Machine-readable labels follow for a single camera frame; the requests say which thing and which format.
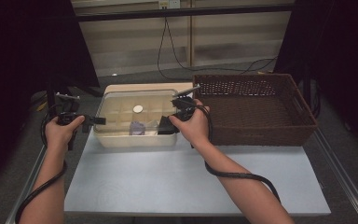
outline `wicker basket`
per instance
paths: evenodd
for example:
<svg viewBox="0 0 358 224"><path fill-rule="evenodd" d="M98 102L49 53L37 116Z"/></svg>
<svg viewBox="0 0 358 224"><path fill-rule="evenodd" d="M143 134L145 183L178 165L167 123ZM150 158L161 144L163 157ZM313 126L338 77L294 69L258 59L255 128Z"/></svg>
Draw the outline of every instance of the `wicker basket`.
<svg viewBox="0 0 358 224"><path fill-rule="evenodd" d="M195 75L211 108L213 144L302 146L316 120L290 75Z"/></svg>

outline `small object in box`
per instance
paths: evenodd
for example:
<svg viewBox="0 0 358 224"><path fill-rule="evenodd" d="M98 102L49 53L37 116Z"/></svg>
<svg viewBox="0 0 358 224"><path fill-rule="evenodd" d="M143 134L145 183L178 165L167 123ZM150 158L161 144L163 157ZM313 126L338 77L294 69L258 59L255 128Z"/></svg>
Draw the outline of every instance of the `small object in box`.
<svg viewBox="0 0 358 224"><path fill-rule="evenodd" d="M134 112L134 113L137 113L137 114L141 113L143 110L144 110L144 107L141 106L141 105L136 105L136 106L133 108L133 112Z"/></svg>
<svg viewBox="0 0 358 224"><path fill-rule="evenodd" d="M149 130L149 131L145 132L145 135L157 135L158 122L155 119L146 123L145 127L147 130Z"/></svg>
<svg viewBox="0 0 358 224"><path fill-rule="evenodd" d="M131 122L130 135L145 135L145 126L143 123L138 121Z"/></svg>

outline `transparent plastic box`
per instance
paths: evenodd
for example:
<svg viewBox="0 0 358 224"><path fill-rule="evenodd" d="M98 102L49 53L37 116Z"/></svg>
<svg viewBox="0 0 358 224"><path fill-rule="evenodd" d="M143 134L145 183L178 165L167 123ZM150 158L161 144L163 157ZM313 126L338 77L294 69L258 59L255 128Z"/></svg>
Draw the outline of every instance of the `transparent plastic box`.
<svg viewBox="0 0 358 224"><path fill-rule="evenodd" d="M97 112L97 117L106 118L106 124L94 125L95 136L104 147L175 145L173 126L160 125L160 121L161 117L176 113L172 105L176 93L176 90L106 93Z"/></svg>

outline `dark background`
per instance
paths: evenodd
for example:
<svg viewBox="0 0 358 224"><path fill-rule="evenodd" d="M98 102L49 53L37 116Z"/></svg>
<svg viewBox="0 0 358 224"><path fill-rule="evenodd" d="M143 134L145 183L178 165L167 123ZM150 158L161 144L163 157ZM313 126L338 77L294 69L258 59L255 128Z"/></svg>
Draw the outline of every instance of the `dark background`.
<svg viewBox="0 0 358 224"><path fill-rule="evenodd" d="M358 2L297 0L275 67L299 82L314 78L344 121L358 132ZM98 80L69 0L0 1L0 166L16 144L30 98L66 76L86 86Z"/></svg>
<svg viewBox="0 0 358 224"><path fill-rule="evenodd" d="M57 16L75 16L69 0L0 1L0 166L16 144L35 92L50 81L64 91L70 83L60 76L99 86L78 23L41 20Z"/></svg>

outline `cable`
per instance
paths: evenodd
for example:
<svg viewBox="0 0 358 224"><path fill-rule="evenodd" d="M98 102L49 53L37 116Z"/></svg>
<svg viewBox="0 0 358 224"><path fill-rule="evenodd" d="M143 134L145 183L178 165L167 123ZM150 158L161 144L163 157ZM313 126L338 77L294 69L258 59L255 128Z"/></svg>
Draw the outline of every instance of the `cable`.
<svg viewBox="0 0 358 224"><path fill-rule="evenodd" d="M57 106L62 106L62 105L53 105L48 109L48 112L46 113L46 115L43 117L42 120L42 124L41 124L41 128L40 128L40 134L41 134L41 138L42 138L42 142L45 145L45 147L48 146L48 142L46 139L46 134L45 134L45 130L46 130L46 125L48 123L48 115L50 110L54 109ZM63 176L67 170L68 166L66 164L66 161L63 161L63 166L62 166L62 170L55 176L53 176L50 180L48 180L46 183L44 183L43 185L41 185L40 187L38 187L37 189L35 189L33 192L31 192L31 194L29 194L24 201L22 201L21 205L19 206L19 208L17 209L17 213L16 213L16 217L15 217L15 223L20 223L20 219L21 219L21 215L22 212L24 211L25 207L37 196L39 195L43 190L47 189L49 186L51 186L52 184L54 184L61 176Z"/></svg>
<svg viewBox="0 0 358 224"><path fill-rule="evenodd" d="M205 108L204 105L196 105L196 108L199 109L200 111L202 111L202 113L205 115L205 117L208 120L208 127L209 127L208 138L209 138L210 141L212 141L213 126L212 126L211 115L208 112L208 110ZM254 174L246 174L246 173L219 172L219 171L214 170L206 161L204 163L205 163L206 170L211 175L216 175L216 176L219 176L219 177L226 177L226 178L253 179L253 180L258 180L258 181L261 181L261 182L267 184L267 186L271 190L272 194L276 197L276 199L279 202L281 202L281 199L279 197L278 191L275 189L275 187L272 184L272 182L269 181L268 179L266 179L264 176L254 175Z"/></svg>
<svg viewBox="0 0 358 224"><path fill-rule="evenodd" d="M278 56L276 56L276 57L274 57L274 58L272 58L272 59L260 59L260 60L254 61L254 62L252 62L252 63L248 66L248 68L245 69L245 70L243 70L243 69L234 69L234 68L219 68L219 67L198 68L198 69L184 67L184 66L179 62L179 60L178 60L178 58L177 58L176 51L175 51L175 47L174 47L173 40L172 40L170 25L168 24L167 18L165 18L164 31L162 32L161 42L160 42L159 49L158 49L157 67L158 67L159 73L160 73L163 77L165 77L165 78L167 78L167 79L186 80L186 81L191 80L191 78L166 77L166 76L162 73L162 71L161 71L161 69L160 69L160 67L159 67L159 58L160 58L161 49L162 49L162 43L164 42L164 36L165 36L166 30L168 30L168 34L169 34L169 36L170 36L172 52L173 52L173 56L174 56L176 62L179 64L179 66L180 66L181 68L183 68L183 69L185 69L185 70L188 70L188 71L191 71L191 72L210 71L210 70L222 70L222 71L240 72L240 75L242 75L242 74L245 74L245 73L247 73L247 72L254 72L254 71L263 69L263 68L267 67L269 64L271 64L273 61L275 61L275 60L278 58ZM269 61L269 62L268 62L267 64L265 64L264 66L260 67L260 68L256 68L256 69L251 70L251 67L252 67L255 63L262 62L262 61Z"/></svg>
<svg viewBox="0 0 358 224"><path fill-rule="evenodd" d="M48 180L46 183L41 185L39 188L34 190L28 197L21 203L19 209L16 213L15 222L20 223L22 212L24 211L25 207L37 196L39 195L43 190L50 187L52 184L54 184L63 174L65 174L68 166L65 161L63 161L62 170L55 176L53 176L50 180Z"/></svg>

